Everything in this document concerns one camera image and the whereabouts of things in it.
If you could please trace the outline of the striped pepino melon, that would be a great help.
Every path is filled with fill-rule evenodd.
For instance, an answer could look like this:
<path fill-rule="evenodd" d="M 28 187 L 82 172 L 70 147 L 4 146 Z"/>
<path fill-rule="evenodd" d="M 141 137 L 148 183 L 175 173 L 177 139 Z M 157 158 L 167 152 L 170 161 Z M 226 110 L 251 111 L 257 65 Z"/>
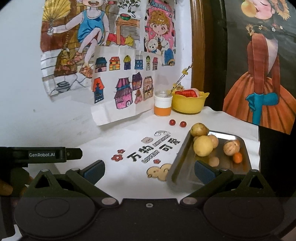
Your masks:
<path fill-rule="evenodd" d="M 240 150 L 239 140 L 227 141 L 223 146 L 223 151 L 227 156 L 233 156 Z"/>

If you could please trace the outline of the small red tomato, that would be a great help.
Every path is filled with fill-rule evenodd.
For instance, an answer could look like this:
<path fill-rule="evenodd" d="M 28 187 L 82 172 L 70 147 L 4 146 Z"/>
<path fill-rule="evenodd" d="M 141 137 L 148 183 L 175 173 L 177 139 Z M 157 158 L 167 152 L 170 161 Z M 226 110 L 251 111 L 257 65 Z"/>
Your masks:
<path fill-rule="evenodd" d="M 175 121 L 175 120 L 171 119 L 171 120 L 169 121 L 169 125 L 174 126 L 175 124 L 176 124 L 176 121 Z"/>
<path fill-rule="evenodd" d="M 185 128 L 187 125 L 187 123 L 185 121 L 181 121 L 180 122 L 180 127 Z"/>

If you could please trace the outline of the small orange kumquat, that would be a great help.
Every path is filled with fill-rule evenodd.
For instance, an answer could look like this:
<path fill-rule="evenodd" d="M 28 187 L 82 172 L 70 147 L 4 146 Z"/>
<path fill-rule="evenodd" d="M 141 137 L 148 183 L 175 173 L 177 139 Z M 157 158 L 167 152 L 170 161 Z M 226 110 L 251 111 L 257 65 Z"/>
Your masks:
<path fill-rule="evenodd" d="M 243 161 L 243 157 L 242 157 L 242 154 L 240 152 L 235 153 L 232 156 L 232 159 L 233 159 L 233 162 L 236 163 L 236 164 L 240 164 Z"/>

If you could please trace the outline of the small tan round fruit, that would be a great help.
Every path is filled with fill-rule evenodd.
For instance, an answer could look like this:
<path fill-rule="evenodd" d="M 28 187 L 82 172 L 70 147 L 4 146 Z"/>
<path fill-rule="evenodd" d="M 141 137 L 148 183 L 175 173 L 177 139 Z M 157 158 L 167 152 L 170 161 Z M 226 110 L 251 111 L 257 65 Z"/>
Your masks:
<path fill-rule="evenodd" d="M 220 164 L 220 160 L 218 157 L 210 157 L 209 158 L 209 161 L 208 161 L 208 164 L 211 166 L 211 167 L 218 167 L 219 164 Z"/>

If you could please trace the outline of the metal tray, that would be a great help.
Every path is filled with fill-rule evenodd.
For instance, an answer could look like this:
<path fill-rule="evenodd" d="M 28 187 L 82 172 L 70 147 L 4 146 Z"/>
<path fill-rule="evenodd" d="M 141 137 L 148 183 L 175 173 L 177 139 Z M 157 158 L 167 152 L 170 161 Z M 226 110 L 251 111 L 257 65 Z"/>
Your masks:
<path fill-rule="evenodd" d="M 188 133 L 171 168 L 168 172 L 166 182 L 169 188 L 174 192 L 192 193 L 204 186 L 204 183 L 195 175 L 195 162 L 202 161 L 208 164 L 210 157 L 218 157 L 220 164 L 218 167 L 212 167 L 215 170 L 231 170 L 234 174 L 247 174 L 251 169 L 250 159 L 247 153 L 245 142 L 242 138 L 222 133 L 217 131 L 210 131 L 210 135 L 215 135 L 219 140 L 217 148 L 213 149 L 211 154 L 206 157 L 199 157 L 193 150 L 193 136 Z M 223 151 L 223 146 L 227 141 L 239 140 L 240 153 L 243 161 L 240 164 L 233 162 L 231 156 L 227 156 Z"/>

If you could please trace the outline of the brown spotted potato fruit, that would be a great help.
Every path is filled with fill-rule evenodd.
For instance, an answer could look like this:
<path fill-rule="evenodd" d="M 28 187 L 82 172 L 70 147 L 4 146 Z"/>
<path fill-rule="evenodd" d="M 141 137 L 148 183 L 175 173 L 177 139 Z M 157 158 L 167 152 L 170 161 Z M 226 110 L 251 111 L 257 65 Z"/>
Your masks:
<path fill-rule="evenodd" d="M 213 149 L 217 148 L 219 145 L 219 140 L 215 135 L 208 135 L 208 137 L 211 139 L 213 144 Z"/>

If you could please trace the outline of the yellow-green pear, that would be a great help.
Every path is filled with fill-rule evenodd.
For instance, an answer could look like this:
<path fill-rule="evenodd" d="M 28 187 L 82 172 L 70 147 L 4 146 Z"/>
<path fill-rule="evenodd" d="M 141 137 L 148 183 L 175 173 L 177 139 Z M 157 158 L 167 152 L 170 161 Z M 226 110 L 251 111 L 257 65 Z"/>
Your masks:
<path fill-rule="evenodd" d="M 207 136 L 209 129 L 202 123 L 196 123 L 191 127 L 190 133 L 193 137 Z"/>

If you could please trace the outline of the yellow plastic bowl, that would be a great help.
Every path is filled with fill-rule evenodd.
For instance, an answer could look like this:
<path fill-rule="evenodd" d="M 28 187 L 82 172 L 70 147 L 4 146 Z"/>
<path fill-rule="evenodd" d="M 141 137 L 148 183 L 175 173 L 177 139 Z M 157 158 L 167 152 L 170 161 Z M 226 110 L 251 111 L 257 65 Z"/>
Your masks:
<path fill-rule="evenodd" d="M 173 92 L 171 106 L 173 110 L 179 113 L 196 114 L 201 112 L 204 107 L 205 100 L 209 96 L 209 92 L 199 92 L 198 97 L 184 96 L 178 94 L 178 91 Z"/>

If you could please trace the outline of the red ridged plastic tray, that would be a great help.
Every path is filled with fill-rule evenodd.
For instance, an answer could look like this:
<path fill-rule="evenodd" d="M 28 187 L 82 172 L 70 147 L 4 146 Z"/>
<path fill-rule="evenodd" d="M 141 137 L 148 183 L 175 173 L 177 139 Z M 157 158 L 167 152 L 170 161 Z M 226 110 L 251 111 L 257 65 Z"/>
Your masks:
<path fill-rule="evenodd" d="M 199 90 L 195 89 L 195 88 L 191 88 L 191 89 L 184 89 L 184 90 L 177 90 L 175 91 L 176 95 L 182 95 L 184 97 L 200 97 L 200 93 Z"/>

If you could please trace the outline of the white orange glass jar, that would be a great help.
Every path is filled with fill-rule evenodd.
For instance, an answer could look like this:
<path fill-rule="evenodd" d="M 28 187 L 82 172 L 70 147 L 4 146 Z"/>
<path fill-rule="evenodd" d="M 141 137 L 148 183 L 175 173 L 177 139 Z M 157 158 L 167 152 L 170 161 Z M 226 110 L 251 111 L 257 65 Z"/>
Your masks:
<path fill-rule="evenodd" d="M 154 114 L 162 117 L 169 116 L 172 98 L 172 95 L 166 91 L 156 91 L 154 94 Z"/>

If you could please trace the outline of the houses drawing paper sheet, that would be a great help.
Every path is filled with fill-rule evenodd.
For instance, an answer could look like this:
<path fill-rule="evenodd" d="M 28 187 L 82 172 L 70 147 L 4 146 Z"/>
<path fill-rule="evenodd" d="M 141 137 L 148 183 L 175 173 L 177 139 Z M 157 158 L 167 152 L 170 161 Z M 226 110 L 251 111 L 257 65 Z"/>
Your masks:
<path fill-rule="evenodd" d="M 164 59 L 130 48 L 95 50 L 92 117 L 98 126 L 136 116 L 154 107 L 154 92 Z"/>

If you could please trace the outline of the boy with fan drawing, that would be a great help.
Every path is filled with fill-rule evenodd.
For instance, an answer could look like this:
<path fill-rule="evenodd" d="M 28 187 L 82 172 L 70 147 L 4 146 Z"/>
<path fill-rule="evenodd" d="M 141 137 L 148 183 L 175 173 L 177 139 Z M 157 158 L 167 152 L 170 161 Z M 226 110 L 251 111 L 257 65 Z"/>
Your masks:
<path fill-rule="evenodd" d="M 45 1 L 42 81 L 48 96 L 90 86 L 98 46 L 135 49 L 140 1 Z"/>

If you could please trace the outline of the girl orange dress painting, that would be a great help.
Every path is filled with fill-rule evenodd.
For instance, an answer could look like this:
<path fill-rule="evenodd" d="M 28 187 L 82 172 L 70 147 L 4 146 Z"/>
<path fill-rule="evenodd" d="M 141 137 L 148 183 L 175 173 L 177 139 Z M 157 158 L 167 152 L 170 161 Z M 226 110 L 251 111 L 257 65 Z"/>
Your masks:
<path fill-rule="evenodd" d="M 295 123 L 295 1 L 226 1 L 223 110 L 291 133 Z"/>

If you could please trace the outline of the curly hair child drawing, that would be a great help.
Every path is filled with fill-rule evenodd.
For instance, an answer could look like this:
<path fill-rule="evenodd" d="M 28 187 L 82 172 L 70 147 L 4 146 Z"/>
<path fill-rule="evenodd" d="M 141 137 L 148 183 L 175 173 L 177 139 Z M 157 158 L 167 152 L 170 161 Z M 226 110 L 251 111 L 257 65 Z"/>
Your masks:
<path fill-rule="evenodd" d="M 150 0 L 144 17 L 144 50 L 161 55 L 163 66 L 175 65 L 176 10 L 173 1 Z"/>

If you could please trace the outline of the brown wooden frame post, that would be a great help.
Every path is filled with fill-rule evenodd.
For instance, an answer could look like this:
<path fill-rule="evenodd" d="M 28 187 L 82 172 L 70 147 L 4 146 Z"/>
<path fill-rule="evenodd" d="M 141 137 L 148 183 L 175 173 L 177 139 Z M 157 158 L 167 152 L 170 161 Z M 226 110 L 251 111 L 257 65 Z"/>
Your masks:
<path fill-rule="evenodd" d="M 202 1 L 190 1 L 192 23 L 192 81 L 191 85 L 204 90 L 205 27 Z"/>

